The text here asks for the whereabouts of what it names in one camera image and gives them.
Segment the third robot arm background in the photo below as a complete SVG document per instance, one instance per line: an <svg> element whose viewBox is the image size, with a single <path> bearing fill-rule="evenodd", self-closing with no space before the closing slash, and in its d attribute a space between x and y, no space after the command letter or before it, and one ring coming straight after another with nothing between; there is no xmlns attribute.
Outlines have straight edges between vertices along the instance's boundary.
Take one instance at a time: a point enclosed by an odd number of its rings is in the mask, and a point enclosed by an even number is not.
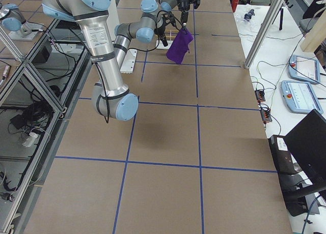
<svg viewBox="0 0 326 234"><path fill-rule="evenodd" d="M16 4L1 4L1 24L16 41L32 41L43 31L41 24L28 22Z"/></svg>

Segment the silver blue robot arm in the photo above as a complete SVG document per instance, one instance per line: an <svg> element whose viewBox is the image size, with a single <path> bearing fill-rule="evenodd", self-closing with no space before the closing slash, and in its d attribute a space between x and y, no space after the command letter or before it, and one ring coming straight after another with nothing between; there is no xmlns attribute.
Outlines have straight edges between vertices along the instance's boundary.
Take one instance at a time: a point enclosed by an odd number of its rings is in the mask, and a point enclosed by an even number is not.
<svg viewBox="0 0 326 234"><path fill-rule="evenodd" d="M128 121L138 109L136 95L123 82L107 19L111 0L42 0L44 14L79 25L98 69L100 82L94 85L93 103L107 118Z"/></svg>
<svg viewBox="0 0 326 234"><path fill-rule="evenodd" d="M181 28L167 51L167 58L176 64L181 64L185 54L189 51L192 35L186 28L188 12L191 4L199 0L142 0L142 16L138 22L122 23L115 27L114 50L119 67L122 66L132 39L142 43L150 43L154 36L158 43L168 46L165 36L166 26L176 27L179 22Z"/></svg>

